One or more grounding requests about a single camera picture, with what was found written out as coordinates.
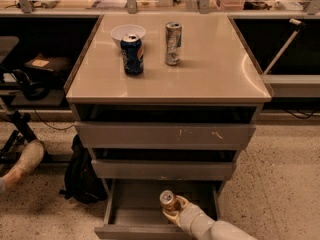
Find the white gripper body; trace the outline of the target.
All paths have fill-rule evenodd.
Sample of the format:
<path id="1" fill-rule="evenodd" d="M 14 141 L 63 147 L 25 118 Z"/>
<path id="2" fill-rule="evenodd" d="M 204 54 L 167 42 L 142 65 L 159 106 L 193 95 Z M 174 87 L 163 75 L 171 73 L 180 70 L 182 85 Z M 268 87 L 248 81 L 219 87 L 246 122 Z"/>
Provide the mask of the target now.
<path id="1" fill-rule="evenodd" d="M 215 221 L 197 205 L 188 204 L 179 214 L 178 226 L 196 240 L 211 240 Z"/>

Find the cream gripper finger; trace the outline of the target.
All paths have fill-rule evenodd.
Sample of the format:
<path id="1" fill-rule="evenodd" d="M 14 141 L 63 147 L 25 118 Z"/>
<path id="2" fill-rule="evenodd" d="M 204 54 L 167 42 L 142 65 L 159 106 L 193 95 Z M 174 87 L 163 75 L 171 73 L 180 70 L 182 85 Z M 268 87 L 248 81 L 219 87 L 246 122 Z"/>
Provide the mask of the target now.
<path id="1" fill-rule="evenodd" d="M 186 206 L 188 206 L 190 204 L 190 202 L 186 198 L 184 198 L 183 196 L 180 196 L 180 195 L 176 196 L 176 200 L 180 204 L 181 208 L 185 208 Z"/>
<path id="2" fill-rule="evenodd" d="M 179 211 L 168 211 L 166 209 L 162 210 L 163 215 L 173 224 L 180 227 L 180 212 Z"/>

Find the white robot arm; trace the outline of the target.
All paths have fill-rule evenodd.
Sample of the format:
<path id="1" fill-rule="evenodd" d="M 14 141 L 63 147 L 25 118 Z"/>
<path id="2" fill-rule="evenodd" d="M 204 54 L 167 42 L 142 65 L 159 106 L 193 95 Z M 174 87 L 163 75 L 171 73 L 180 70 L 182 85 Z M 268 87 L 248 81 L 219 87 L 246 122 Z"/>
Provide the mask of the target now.
<path id="1" fill-rule="evenodd" d="M 164 216 L 195 240 L 257 240 L 240 228 L 209 217 L 199 206 L 166 190 L 160 194 Z"/>

